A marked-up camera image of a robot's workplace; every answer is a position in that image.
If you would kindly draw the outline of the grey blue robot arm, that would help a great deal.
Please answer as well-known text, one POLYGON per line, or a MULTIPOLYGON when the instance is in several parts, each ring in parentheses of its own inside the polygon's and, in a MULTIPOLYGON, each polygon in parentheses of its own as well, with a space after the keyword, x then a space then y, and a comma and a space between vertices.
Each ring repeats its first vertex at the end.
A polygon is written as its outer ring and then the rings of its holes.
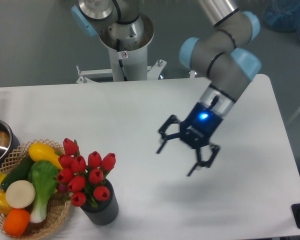
MULTIPOLYGON (((203 0, 201 6, 215 33, 206 40, 187 39, 179 61, 210 85, 185 120, 171 115, 158 130, 163 145, 180 139, 196 151, 194 169, 211 166, 220 150, 211 136, 261 69, 260 60, 244 49, 260 32, 258 17, 231 0, 203 0)), ((115 82, 149 79, 154 27, 137 0, 79 0, 71 14, 84 33, 99 36, 107 47, 115 82)))

